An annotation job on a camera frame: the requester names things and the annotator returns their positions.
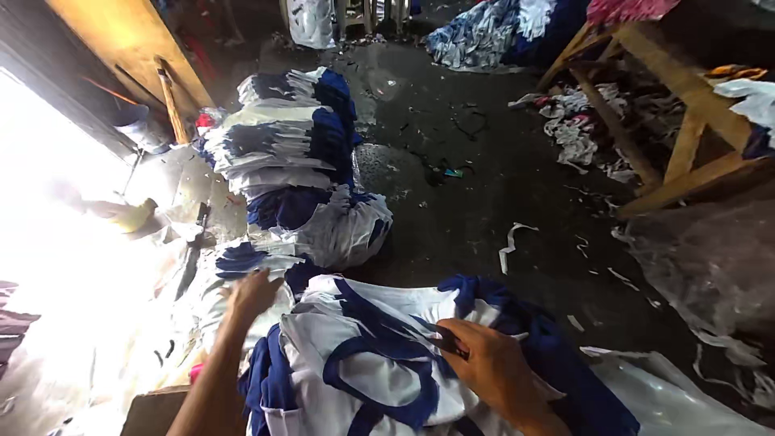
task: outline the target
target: wooden stool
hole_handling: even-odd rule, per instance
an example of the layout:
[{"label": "wooden stool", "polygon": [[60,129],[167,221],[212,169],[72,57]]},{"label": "wooden stool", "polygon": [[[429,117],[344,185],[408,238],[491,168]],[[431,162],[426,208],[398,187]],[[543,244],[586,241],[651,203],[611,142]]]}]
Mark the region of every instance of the wooden stool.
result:
[{"label": "wooden stool", "polygon": [[[606,42],[608,45],[598,62],[574,61],[580,54]],[[646,160],[614,110],[592,85],[591,79],[599,71],[600,63],[622,50],[627,50],[641,61],[687,106],[664,177]],[[598,111],[614,137],[615,146],[643,181],[643,186],[636,191],[639,198],[619,210],[621,218],[659,209],[708,187],[722,176],[766,160],[743,160],[741,153],[751,134],[751,127],[744,116],[729,110],[736,101],[715,94],[702,75],[704,71],[669,50],[661,32],[652,22],[627,22],[603,30],[595,29],[589,22],[584,24],[543,75],[538,84],[539,90],[545,91],[554,76],[566,68],[570,69],[590,104]],[[694,168],[694,158],[706,126],[729,143],[734,151]]]}]

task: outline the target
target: blue and white fabric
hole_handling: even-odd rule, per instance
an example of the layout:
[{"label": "blue and white fabric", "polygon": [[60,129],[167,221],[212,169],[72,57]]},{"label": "blue and white fabric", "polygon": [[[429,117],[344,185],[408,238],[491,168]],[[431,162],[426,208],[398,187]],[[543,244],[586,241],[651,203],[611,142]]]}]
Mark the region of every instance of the blue and white fabric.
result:
[{"label": "blue and white fabric", "polygon": [[589,0],[488,0],[427,36],[433,60],[454,71],[548,67],[586,19]]},{"label": "blue and white fabric", "polygon": [[425,339],[430,324],[449,317],[529,333],[525,357],[566,393],[551,404],[573,434],[637,433],[551,317],[502,285],[458,275],[439,288],[396,289],[318,275],[240,379],[252,434],[520,434]]},{"label": "blue and white fabric", "polygon": [[392,213],[383,196],[351,194],[353,147],[362,138],[344,77],[324,67],[254,74],[238,91],[245,106],[208,131],[197,151],[245,196],[248,224],[333,270],[379,251]]},{"label": "blue and white fabric", "polygon": [[[278,240],[295,244],[298,252],[308,254],[316,265],[334,271],[360,265],[382,248],[393,224],[393,214],[384,196],[351,194],[348,185],[338,185],[330,191],[327,201],[323,196],[308,198],[308,205],[316,203],[314,209],[300,204],[289,205],[285,200],[282,206],[270,209],[271,212],[276,207],[276,215],[268,214],[263,224],[276,220],[277,225],[268,230]],[[285,207],[291,207],[299,215],[285,214]],[[312,214],[308,220],[296,227],[301,221],[299,218],[306,217],[310,210]]]}]

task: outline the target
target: concrete floor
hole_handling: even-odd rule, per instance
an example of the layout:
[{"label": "concrete floor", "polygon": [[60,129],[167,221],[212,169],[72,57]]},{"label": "concrete floor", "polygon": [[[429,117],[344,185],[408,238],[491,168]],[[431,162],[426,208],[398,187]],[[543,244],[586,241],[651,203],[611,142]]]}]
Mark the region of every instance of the concrete floor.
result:
[{"label": "concrete floor", "polygon": [[[431,3],[412,27],[433,29],[468,7],[466,0],[449,8]],[[238,19],[248,19],[249,9],[243,15],[238,2],[235,8]],[[623,204],[631,198],[630,189],[600,171],[579,175],[556,163],[559,148],[543,133],[545,119],[530,110],[507,109],[509,101],[534,89],[537,77],[455,73],[433,65],[424,48],[412,43],[315,52],[256,40],[265,34],[246,36],[253,42],[233,68],[235,86],[252,71],[328,66],[350,83],[357,127],[366,142],[379,144],[360,147],[358,161],[364,185],[387,196],[395,222],[382,252],[345,271],[346,277],[400,287],[435,285],[458,273],[505,282],[520,298],[553,313],[576,344],[658,351],[705,392],[747,416],[756,415],[731,389],[698,379],[692,369],[696,337],[649,286],[626,245],[611,236],[611,228],[620,223],[609,216],[605,201],[580,192],[611,195],[614,203]],[[234,92],[227,103],[235,98]],[[485,118],[474,112],[485,115],[486,127],[469,138],[451,119],[474,131]],[[446,159],[453,168],[472,162],[473,171],[433,187],[412,152],[427,155],[433,164]],[[157,200],[161,206],[209,199],[210,225],[219,229],[219,239],[238,237],[245,230],[243,205],[228,200],[226,183],[192,154],[184,149],[154,157],[138,177],[166,173],[160,182],[166,197]],[[516,231],[517,250],[508,256],[509,272],[503,275],[498,250],[506,246],[506,233],[515,222],[539,231]],[[577,248],[580,238],[589,241],[587,256]],[[631,279],[640,292],[609,268]],[[649,299],[661,306],[655,308]],[[585,332],[571,326],[569,315]],[[706,348],[702,370],[733,379],[720,349]]]}]

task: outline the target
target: wooden stick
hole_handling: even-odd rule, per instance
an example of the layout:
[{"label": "wooden stick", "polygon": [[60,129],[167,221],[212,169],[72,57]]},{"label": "wooden stick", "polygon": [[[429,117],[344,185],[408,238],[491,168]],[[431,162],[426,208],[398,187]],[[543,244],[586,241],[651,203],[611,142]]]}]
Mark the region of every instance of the wooden stick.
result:
[{"label": "wooden stick", "polygon": [[175,132],[175,140],[178,144],[188,144],[191,142],[191,138],[188,136],[180,113],[177,111],[175,97],[172,95],[172,81],[167,74],[167,69],[164,67],[164,61],[158,56],[153,60],[156,62],[156,72],[159,74],[161,88],[164,90],[164,100],[167,102],[167,112],[170,114],[170,122],[172,123],[172,130]]},{"label": "wooden stick", "polygon": [[88,78],[88,77],[81,76],[81,78],[82,78],[82,79],[84,79],[85,81],[87,81],[87,82],[91,83],[92,85],[96,86],[97,88],[100,88],[102,91],[105,91],[105,92],[107,92],[108,94],[110,94],[110,95],[112,95],[112,96],[114,96],[114,97],[117,97],[117,98],[119,98],[119,99],[121,99],[121,100],[123,100],[123,101],[125,101],[125,102],[127,102],[127,103],[129,103],[129,104],[131,104],[131,105],[135,105],[135,106],[136,106],[136,105],[138,105],[138,104],[139,104],[138,102],[136,102],[136,101],[134,101],[134,100],[130,99],[129,97],[124,97],[123,95],[119,94],[118,92],[116,92],[116,91],[113,91],[113,90],[112,90],[112,89],[110,89],[110,88],[106,88],[106,87],[104,87],[104,86],[100,85],[99,83],[97,83],[96,81],[93,81],[93,80],[91,80],[91,79],[90,79],[90,78]]}]

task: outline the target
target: red fabric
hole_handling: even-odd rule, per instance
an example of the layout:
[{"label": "red fabric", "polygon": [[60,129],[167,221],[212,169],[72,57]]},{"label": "red fabric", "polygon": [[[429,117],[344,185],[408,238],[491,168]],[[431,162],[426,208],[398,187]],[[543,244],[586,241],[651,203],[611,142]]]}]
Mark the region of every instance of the red fabric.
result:
[{"label": "red fabric", "polygon": [[214,125],[215,120],[206,113],[200,113],[196,120],[196,127],[213,127]]},{"label": "red fabric", "polygon": [[191,380],[192,385],[196,382],[196,379],[199,377],[199,373],[202,372],[202,368],[204,367],[204,363],[198,363],[197,365],[191,367],[191,371],[188,372],[188,378]]},{"label": "red fabric", "polygon": [[659,20],[678,2],[680,0],[592,0],[587,7],[587,21],[597,25]]}]

